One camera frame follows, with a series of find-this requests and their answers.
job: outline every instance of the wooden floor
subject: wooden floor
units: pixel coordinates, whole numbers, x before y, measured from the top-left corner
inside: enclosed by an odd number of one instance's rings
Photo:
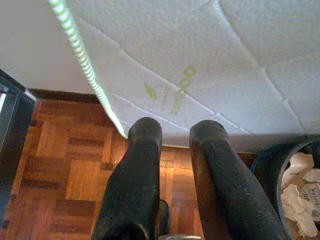
[[[126,147],[99,104],[38,101],[1,239],[89,239]],[[250,165],[255,155],[241,157]],[[160,197],[173,234],[203,235],[188,149],[162,148]]]

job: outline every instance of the mattress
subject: mattress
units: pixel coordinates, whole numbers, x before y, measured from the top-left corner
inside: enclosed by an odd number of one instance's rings
[[[237,151],[320,133],[320,2],[50,0],[119,133],[157,120],[163,143],[221,123]]]

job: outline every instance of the parquet floor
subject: parquet floor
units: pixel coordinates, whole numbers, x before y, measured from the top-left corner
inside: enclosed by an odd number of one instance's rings
[[[39,100],[1,239],[89,239],[126,147],[99,104]],[[254,158],[242,155],[247,165]],[[170,206],[172,233],[203,235],[188,149],[162,148],[160,197]]]

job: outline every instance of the crumpled paper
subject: crumpled paper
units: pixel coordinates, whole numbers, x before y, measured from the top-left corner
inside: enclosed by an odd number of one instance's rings
[[[311,169],[304,175],[303,178],[308,182],[320,183],[320,169],[317,169],[317,168]]]
[[[298,188],[290,184],[281,194],[284,216],[297,223],[299,234],[303,237],[315,237],[317,227],[312,218],[313,204],[300,197]]]

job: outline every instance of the baseboard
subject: baseboard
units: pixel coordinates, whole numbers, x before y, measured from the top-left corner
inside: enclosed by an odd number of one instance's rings
[[[54,91],[37,88],[29,88],[37,99],[47,100],[62,100],[69,102],[88,103],[88,104],[99,104],[99,100],[95,94],[69,92],[69,91]]]

